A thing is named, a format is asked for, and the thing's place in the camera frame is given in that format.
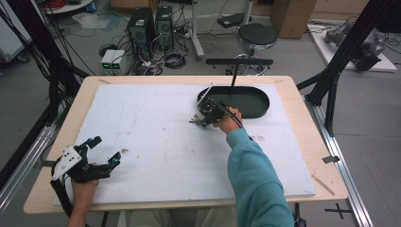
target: light blue sweater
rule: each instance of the light blue sweater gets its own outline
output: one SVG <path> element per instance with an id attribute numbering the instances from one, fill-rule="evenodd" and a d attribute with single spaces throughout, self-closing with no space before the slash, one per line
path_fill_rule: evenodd
<path id="1" fill-rule="evenodd" d="M 231 131 L 226 139 L 232 149 L 228 176 L 235 192 L 238 227 L 294 226 L 283 186 L 262 148 L 243 129 Z"/>

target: computer tower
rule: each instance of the computer tower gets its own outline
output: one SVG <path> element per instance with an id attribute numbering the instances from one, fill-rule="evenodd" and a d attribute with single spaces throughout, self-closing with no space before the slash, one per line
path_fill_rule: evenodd
<path id="1" fill-rule="evenodd" d="M 174 49 L 173 7 L 159 6 L 155 18 L 156 30 L 159 37 L 159 49 Z"/>
<path id="2" fill-rule="evenodd" d="M 132 47 L 145 61 L 153 59 L 156 49 L 156 28 L 151 8 L 136 8 L 127 25 Z"/>

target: human arm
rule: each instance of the human arm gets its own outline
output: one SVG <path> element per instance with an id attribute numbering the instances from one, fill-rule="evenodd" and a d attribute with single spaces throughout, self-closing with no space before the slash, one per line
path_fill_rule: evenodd
<path id="1" fill-rule="evenodd" d="M 236 109 L 230 109 L 240 119 Z M 244 129 L 225 115 L 214 124 L 232 148 L 228 175 L 235 192 L 238 226 L 293 226 L 284 189 L 269 158 Z"/>
<path id="2" fill-rule="evenodd" d="M 74 193 L 74 208 L 68 221 L 68 227 L 85 226 L 86 216 L 94 200 L 98 180 L 87 183 L 71 181 Z"/>

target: black stool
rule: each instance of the black stool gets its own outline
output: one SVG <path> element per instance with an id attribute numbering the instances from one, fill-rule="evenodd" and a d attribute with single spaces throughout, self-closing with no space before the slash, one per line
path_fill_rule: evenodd
<path id="1" fill-rule="evenodd" d="M 240 54 L 236 59 L 259 59 L 254 55 L 255 50 L 272 48 L 277 42 L 277 35 L 272 26 L 263 26 L 261 24 L 247 24 L 241 26 L 237 32 L 240 43 L 250 49 L 249 54 Z M 266 65 L 242 65 L 245 69 L 241 70 L 242 75 L 247 75 L 249 70 L 253 70 L 257 76 L 265 73 Z"/>

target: wooden table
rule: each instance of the wooden table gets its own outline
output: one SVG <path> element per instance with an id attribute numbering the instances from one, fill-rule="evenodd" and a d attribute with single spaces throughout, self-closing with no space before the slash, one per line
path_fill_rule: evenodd
<path id="1" fill-rule="evenodd" d="M 49 152 L 47 160 L 54 161 L 68 146 L 74 145 L 80 126 L 91 107 L 96 89 L 100 84 L 231 84 L 231 77 L 166 76 L 166 77 L 89 77 L 85 79 L 67 115 L 59 135 Z M 317 194 L 312 197 L 288 198 L 288 201 L 344 200 L 347 189 L 333 163 L 325 164 L 322 158 L 329 152 L 309 114 L 292 78 L 285 76 L 238 77 L 236 85 L 274 84 L 287 112 L 306 166 L 312 175 Z M 50 168 L 43 167 L 26 200 L 24 210 L 28 214 L 62 212 L 54 206 L 56 193 L 50 185 Z M 94 205 L 92 210 L 130 210 L 149 208 L 201 207 L 234 204 L 229 201 L 174 201 L 152 203 L 118 203 Z"/>

